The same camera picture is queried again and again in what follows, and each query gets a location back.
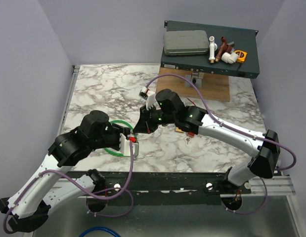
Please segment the green cable lock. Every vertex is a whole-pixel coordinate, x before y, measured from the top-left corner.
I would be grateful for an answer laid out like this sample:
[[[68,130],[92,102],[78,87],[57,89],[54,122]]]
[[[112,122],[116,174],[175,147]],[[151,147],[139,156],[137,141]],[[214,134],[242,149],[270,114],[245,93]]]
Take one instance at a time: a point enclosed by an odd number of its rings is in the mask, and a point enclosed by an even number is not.
[[[126,125],[127,127],[129,127],[130,129],[131,129],[131,132],[133,132],[133,127],[132,127],[132,125],[130,125],[129,123],[127,123],[126,121],[123,121],[123,120],[112,120],[112,121],[110,121],[110,123],[111,124],[123,124],[123,125]],[[112,151],[112,150],[110,150],[110,149],[108,149],[108,148],[104,148],[104,150],[107,152],[107,153],[109,153],[109,154],[111,154],[111,155],[113,155],[113,156],[116,156],[116,157],[126,157],[126,155],[123,155],[121,152],[115,152],[115,151]],[[133,153],[133,155],[134,155],[134,159],[136,159],[137,158],[137,156],[138,156],[138,149]]]

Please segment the brass padlock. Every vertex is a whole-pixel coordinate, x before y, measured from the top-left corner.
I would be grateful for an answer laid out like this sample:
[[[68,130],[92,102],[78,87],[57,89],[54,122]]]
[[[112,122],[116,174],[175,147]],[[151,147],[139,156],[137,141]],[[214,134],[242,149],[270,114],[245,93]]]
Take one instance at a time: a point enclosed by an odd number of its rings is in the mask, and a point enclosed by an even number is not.
[[[184,133],[184,131],[182,131],[181,129],[179,129],[178,127],[175,128],[175,131],[178,133]]]

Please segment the red plastic seal tag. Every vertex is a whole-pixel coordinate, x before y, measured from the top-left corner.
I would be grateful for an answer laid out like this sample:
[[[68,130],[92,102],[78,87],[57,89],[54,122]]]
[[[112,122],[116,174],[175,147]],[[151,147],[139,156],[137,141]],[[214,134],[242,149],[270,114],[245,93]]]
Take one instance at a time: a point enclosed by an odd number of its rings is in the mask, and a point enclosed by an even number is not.
[[[191,102],[193,106],[196,106],[196,104],[190,98],[187,98],[187,100]],[[193,132],[188,132],[187,136],[193,138],[195,134]]]

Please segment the white elbow pipe fitting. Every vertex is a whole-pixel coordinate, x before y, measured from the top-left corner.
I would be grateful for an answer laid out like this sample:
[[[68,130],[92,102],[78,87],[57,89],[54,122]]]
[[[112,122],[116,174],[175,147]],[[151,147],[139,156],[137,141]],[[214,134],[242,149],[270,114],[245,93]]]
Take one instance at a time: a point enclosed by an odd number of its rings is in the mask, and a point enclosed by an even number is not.
[[[222,56],[221,56],[221,60],[227,64],[234,64],[237,59],[239,58],[239,55],[235,52],[225,52]]]

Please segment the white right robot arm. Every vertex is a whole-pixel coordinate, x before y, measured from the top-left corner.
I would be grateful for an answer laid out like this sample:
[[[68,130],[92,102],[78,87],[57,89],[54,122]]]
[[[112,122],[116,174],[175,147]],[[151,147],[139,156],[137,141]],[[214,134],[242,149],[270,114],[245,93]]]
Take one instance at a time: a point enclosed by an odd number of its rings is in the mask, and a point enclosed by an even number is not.
[[[139,92],[139,96],[146,101],[146,104],[140,108],[134,133],[150,134],[160,125],[174,124],[184,132],[218,139],[249,155],[248,160],[230,167],[225,173],[222,181],[225,192],[234,193],[254,177],[271,179],[274,176],[280,155],[280,149],[276,145],[278,142],[276,132],[248,131],[219,118],[212,118],[206,109],[186,106],[178,94],[170,89],[154,93],[144,87]]]

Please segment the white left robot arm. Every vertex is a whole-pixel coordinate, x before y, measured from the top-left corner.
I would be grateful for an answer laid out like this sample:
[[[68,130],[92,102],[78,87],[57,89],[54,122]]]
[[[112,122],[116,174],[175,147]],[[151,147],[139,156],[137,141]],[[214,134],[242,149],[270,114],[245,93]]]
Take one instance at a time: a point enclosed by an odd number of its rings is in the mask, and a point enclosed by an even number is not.
[[[55,138],[37,171],[15,195],[0,199],[0,211],[5,214],[4,231],[7,234],[33,232],[56,208],[80,195],[87,194],[101,201],[121,195],[131,175],[118,193],[106,196],[104,192],[109,188],[96,169],[77,180],[66,174],[91,152],[103,148],[112,148],[134,160],[139,144],[131,136],[130,128],[113,125],[105,112],[94,110],[83,117],[78,127]]]

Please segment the wooden board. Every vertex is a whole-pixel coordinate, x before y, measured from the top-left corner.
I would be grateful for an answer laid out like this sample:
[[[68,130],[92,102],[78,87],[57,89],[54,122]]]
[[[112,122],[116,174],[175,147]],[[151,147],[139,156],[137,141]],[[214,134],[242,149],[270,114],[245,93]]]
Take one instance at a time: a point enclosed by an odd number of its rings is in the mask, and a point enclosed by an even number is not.
[[[159,75],[165,74],[176,74],[186,78],[192,76],[191,71],[168,69],[161,67],[159,69]],[[164,76],[157,79],[155,92],[157,93],[163,89],[170,89],[171,91],[176,92],[181,97],[200,97],[193,87],[188,86],[188,83],[186,83],[186,81],[177,77]],[[201,80],[201,85],[198,87],[198,90],[200,91],[204,99],[221,102],[230,101],[228,76],[204,73],[203,78]]]

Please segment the grey plastic case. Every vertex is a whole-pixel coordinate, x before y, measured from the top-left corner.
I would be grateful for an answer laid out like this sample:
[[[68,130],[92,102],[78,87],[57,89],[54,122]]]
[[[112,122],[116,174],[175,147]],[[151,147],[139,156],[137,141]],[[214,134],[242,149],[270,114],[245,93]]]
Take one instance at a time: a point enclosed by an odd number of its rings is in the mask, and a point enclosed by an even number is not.
[[[203,30],[167,31],[163,43],[167,56],[206,54],[210,44]]]

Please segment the white pipe fitting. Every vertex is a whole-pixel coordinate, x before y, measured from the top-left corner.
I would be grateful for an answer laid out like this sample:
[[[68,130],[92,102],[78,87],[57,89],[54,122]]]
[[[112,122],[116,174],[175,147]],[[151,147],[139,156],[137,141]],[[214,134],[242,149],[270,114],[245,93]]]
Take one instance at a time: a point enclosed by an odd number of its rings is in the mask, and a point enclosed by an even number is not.
[[[215,62],[215,51],[217,50],[218,46],[215,43],[215,37],[209,37],[209,62],[213,64]]]

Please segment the brown pipe fitting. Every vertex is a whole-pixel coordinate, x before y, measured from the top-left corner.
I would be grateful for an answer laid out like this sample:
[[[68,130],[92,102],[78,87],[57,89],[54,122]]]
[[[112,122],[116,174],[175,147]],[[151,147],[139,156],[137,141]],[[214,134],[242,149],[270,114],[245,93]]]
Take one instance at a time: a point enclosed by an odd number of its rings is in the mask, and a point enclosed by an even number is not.
[[[219,47],[218,53],[216,54],[215,62],[218,62],[221,59],[222,54],[229,49],[229,45],[227,43],[226,38],[222,36],[220,40],[221,40],[221,45]]]

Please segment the dark grey pipe fitting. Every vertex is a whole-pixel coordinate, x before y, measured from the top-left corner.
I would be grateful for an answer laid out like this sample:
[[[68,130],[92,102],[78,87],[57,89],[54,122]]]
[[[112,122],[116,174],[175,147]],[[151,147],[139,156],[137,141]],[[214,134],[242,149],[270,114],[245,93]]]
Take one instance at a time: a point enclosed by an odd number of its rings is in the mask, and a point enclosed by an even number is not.
[[[228,48],[227,48],[226,52],[232,53],[232,52],[235,51],[235,48],[234,48],[235,43],[234,43],[234,41],[228,42],[227,45],[228,45]]]

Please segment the yellow tape measure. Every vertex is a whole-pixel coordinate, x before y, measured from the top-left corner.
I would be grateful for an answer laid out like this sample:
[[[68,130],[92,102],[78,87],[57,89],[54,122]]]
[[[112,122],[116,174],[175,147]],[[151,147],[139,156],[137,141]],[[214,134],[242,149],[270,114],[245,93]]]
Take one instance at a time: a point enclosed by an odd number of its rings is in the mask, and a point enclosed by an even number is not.
[[[248,55],[247,52],[242,51],[242,50],[235,50],[234,53],[238,55],[238,58],[237,58],[236,62],[238,62],[238,63],[244,63],[245,62],[246,57]]]

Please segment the grey metal bracket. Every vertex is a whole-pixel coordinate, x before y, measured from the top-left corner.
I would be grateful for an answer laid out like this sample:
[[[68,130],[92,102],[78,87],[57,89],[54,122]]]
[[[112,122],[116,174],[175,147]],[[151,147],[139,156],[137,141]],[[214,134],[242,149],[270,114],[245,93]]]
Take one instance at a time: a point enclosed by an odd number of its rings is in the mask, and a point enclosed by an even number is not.
[[[192,87],[191,83],[194,84],[198,89],[202,88],[202,80],[204,73],[202,72],[192,72],[190,75],[185,75],[185,78],[189,82],[185,82],[185,87]]]

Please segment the aluminium side rail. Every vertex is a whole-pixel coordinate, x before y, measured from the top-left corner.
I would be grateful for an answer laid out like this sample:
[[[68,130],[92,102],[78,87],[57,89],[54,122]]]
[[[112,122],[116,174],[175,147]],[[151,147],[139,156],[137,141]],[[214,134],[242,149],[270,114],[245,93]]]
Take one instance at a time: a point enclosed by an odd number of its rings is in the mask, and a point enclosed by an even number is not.
[[[68,92],[67,92],[65,104],[64,104],[64,107],[63,107],[63,111],[62,111],[62,115],[61,115],[61,121],[60,121],[60,125],[58,127],[57,135],[60,135],[63,132],[64,124],[65,124],[65,121],[66,121],[68,109],[69,109],[71,99],[72,99],[72,96],[73,96],[73,92],[74,92],[74,88],[75,88],[75,85],[76,85],[79,70],[80,70],[80,65],[73,65],[73,73],[72,73],[69,89],[68,89]]]

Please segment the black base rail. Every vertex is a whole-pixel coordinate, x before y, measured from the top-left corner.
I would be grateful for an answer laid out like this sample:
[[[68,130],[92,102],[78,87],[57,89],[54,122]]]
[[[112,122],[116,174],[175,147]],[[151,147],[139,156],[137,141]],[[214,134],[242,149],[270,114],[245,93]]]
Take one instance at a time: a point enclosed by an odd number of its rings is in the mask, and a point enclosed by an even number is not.
[[[250,194],[244,186],[226,183],[224,173],[133,172],[131,181],[108,206],[219,205],[221,195]]]

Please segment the dark teal network switch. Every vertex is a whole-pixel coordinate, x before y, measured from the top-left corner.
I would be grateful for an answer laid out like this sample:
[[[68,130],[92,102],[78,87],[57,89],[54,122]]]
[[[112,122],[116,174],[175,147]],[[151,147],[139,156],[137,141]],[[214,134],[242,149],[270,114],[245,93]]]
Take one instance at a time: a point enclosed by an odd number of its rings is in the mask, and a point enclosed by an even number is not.
[[[260,73],[256,31],[167,21],[161,67],[255,79]]]

